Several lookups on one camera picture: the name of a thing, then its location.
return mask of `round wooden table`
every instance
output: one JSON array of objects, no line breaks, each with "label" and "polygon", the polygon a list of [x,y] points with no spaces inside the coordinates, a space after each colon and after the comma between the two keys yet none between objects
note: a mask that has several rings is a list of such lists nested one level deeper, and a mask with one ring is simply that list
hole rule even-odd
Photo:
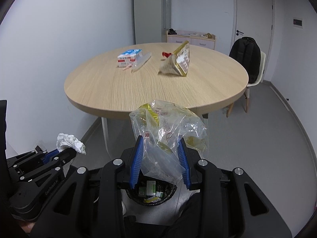
[{"label": "round wooden table", "polygon": [[[226,107],[242,96],[248,74],[237,61],[220,52],[190,45],[186,77],[158,74],[162,52],[179,44],[151,43],[100,54],[76,68],[67,77],[64,90],[78,109],[101,116],[107,146],[107,118],[125,119],[129,113],[155,99],[182,105],[198,115]],[[118,67],[117,56],[128,49],[152,52],[136,72]]]}]

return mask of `plastic bag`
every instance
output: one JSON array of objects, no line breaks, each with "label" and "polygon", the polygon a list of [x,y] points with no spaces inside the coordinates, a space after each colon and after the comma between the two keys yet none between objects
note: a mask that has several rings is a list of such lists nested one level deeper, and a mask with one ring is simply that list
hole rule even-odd
[{"label": "plastic bag", "polygon": [[189,67],[189,42],[185,41],[165,61],[162,61],[159,73],[187,76]]},{"label": "plastic bag", "polygon": [[135,139],[143,136],[142,173],[177,184],[185,169],[177,156],[178,142],[184,137],[187,147],[208,157],[207,128],[189,109],[174,103],[154,100],[130,113]]},{"label": "plastic bag", "polygon": [[86,147],[84,143],[80,142],[74,135],[68,135],[64,133],[58,134],[56,148],[59,152],[62,152],[67,148],[73,148],[77,153],[86,155]]}]

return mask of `crumpled tissue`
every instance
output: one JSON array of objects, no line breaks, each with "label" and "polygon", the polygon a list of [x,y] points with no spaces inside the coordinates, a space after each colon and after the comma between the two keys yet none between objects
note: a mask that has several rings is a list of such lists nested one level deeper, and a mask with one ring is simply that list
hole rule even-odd
[{"label": "crumpled tissue", "polygon": [[77,153],[86,155],[85,145],[80,142],[74,135],[60,133],[57,136],[56,148],[59,152],[67,148],[76,150]]}]

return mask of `cabinet drawer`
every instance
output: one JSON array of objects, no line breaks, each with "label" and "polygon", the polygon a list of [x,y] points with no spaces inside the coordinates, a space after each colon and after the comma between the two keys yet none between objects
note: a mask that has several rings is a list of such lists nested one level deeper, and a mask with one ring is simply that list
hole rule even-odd
[{"label": "cabinet drawer", "polygon": [[191,38],[168,36],[167,40],[168,40],[169,43],[178,43],[178,44],[182,44],[186,40],[188,40],[188,42],[191,44]]},{"label": "cabinet drawer", "polygon": [[191,44],[195,45],[195,46],[206,47],[206,48],[209,48],[209,49],[214,49],[214,47],[215,47],[215,42],[214,41],[202,40],[202,39],[196,39],[196,38],[193,38],[191,40]]}]

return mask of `white sneaker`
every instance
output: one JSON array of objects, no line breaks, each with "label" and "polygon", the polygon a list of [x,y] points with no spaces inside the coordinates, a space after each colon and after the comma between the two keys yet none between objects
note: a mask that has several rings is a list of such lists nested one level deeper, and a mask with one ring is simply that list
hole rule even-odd
[{"label": "white sneaker", "polygon": [[126,214],[126,206],[123,204],[123,201],[121,201],[122,203],[122,215]]}]

